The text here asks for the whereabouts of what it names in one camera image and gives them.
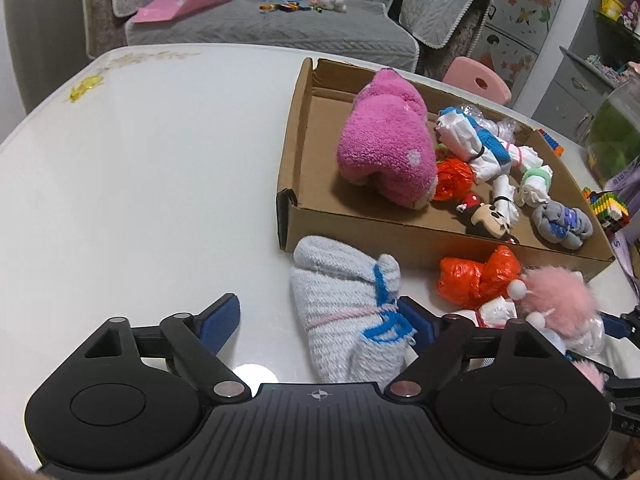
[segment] glass jar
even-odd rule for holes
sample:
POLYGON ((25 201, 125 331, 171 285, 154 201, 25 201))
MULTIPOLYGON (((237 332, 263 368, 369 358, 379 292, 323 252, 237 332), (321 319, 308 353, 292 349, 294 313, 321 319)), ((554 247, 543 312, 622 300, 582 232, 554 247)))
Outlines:
POLYGON ((629 73, 600 105, 586 139, 587 162, 602 187, 640 156, 640 76, 629 73))

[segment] pink paper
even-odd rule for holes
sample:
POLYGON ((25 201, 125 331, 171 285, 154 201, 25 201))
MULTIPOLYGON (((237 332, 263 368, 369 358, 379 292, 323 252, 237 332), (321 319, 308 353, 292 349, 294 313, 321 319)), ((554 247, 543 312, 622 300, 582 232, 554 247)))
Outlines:
POLYGON ((134 23, 168 22, 196 10, 217 7, 231 0, 154 0, 133 17, 134 23))

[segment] pink fluffy toy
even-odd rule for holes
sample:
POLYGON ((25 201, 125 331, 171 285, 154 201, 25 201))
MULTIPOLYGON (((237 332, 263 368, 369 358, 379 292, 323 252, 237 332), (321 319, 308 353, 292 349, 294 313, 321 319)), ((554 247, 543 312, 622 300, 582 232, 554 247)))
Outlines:
POLYGON ((605 378, 598 371, 595 364, 589 361, 575 361, 574 365, 600 393, 604 392, 605 378))
POLYGON ((567 348, 598 354, 604 346, 604 326, 598 305, 580 272, 561 267, 527 269, 511 282, 508 295, 518 314, 541 330, 556 332, 567 348))
POLYGON ((426 119, 420 93, 395 70, 383 68, 353 101, 338 144, 340 174, 398 205, 422 209, 438 183, 426 119))

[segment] orange plastic bag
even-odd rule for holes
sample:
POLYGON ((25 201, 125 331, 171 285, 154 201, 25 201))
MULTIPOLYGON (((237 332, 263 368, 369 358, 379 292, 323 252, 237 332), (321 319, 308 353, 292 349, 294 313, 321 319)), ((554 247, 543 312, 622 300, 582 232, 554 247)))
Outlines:
POLYGON ((461 308, 477 310, 487 301, 507 296, 507 286, 516 280, 522 266, 507 246, 499 246, 487 263, 443 258, 440 261, 438 293, 461 308))
POLYGON ((447 301, 463 306, 479 295, 484 264, 459 258, 440 260, 438 293, 447 301))
POLYGON ((453 198, 461 199, 474 184, 471 168, 459 158, 450 156, 438 163, 438 185, 434 200, 445 201, 453 198))

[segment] colorful building blocks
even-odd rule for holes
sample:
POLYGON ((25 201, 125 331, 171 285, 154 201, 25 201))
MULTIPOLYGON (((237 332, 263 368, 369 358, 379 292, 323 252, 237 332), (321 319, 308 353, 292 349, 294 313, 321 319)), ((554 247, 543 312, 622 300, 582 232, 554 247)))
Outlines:
POLYGON ((546 143, 551 146, 551 149, 554 150, 554 153, 557 156, 560 156, 564 153, 564 148, 562 146, 560 146, 560 144, 558 144, 556 142, 556 140, 550 136, 545 130, 543 130, 542 128, 539 128, 538 130, 536 130, 540 135, 542 135, 543 137, 545 137, 546 143))
POLYGON ((629 211, 622 200, 610 191, 596 193, 588 187, 582 190, 582 195, 589 203, 589 207, 598 218, 598 222, 608 237, 629 223, 629 211))

